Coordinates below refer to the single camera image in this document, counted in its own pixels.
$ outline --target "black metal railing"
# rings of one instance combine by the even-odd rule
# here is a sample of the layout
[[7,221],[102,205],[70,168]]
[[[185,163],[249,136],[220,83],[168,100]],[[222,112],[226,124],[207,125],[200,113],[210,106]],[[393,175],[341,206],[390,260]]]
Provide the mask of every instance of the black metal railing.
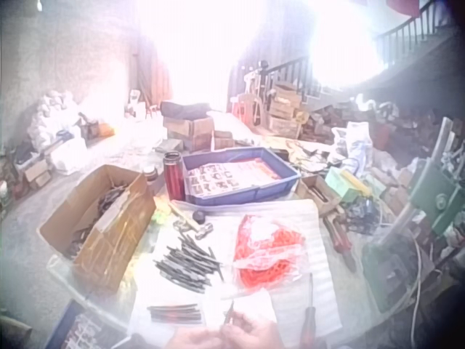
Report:
[[[384,69],[411,53],[422,41],[435,34],[439,27],[449,24],[451,18],[442,1],[431,0],[420,9],[418,17],[412,17],[396,28],[375,37],[374,42]],[[256,93],[264,101],[266,108],[269,105],[268,92],[278,81],[292,83],[297,92],[302,94],[303,101],[307,96],[317,97],[322,89],[313,77],[309,55],[272,68],[269,68],[267,61],[262,60],[254,72],[259,75],[259,88]],[[247,73],[250,73],[250,69],[241,71],[238,78],[243,79]]]
[[384,68],[388,68],[415,50],[419,44],[437,32],[438,27],[450,24],[450,16],[442,1],[431,0],[412,17],[374,40]]

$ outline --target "hand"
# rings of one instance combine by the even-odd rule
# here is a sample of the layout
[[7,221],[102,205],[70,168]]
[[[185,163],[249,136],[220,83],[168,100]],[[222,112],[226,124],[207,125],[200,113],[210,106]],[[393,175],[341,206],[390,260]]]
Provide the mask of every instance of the hand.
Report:
[[233,312],[232,324],[222,327],[221,333],[235,349],[284,349],[278,326],[269,320],[254,320]]
[[221,349],[218,331],[178,329],[165,349]]

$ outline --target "green machine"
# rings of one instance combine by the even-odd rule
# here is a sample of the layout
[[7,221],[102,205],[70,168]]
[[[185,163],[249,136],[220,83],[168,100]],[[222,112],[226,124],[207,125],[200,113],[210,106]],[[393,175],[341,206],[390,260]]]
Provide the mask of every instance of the green machine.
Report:
[[418,162],[408,204],[378,241],[363,248],[363,273],[382,313],[396,306],[418,279],[420,249],[407,229],[413,216],[424,211],[432,232],[441,236],[465,205],[465,188],[458,181],[465,156],[455,174],[440,161],[451,128],[452,121],[444,118],[432,157]]

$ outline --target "concrete floor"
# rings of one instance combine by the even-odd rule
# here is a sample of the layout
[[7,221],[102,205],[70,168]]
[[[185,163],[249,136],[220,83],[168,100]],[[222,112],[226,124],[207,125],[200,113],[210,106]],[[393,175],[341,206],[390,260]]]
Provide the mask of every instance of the concrete floor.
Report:
[[42,348],[70,300],[46,269],[52,249],[36,230],[73,186],[102,164],[141,170],[153,162],[152,147],[159,141],[155,124],[127,122],[123,133],[89,149],[89,160],[70,176],[54,175],[41,190],[17,202],[1,223],[0,306],[33,327],[27,348]]

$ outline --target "red thermos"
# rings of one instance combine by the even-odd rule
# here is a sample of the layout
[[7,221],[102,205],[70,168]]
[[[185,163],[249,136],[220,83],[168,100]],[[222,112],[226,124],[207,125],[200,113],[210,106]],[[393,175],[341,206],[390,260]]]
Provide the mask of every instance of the red thermos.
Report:
[[181,161],[181,154],[177,151],[169,151],[163,158],[165,182],[170,200],[185,200]]

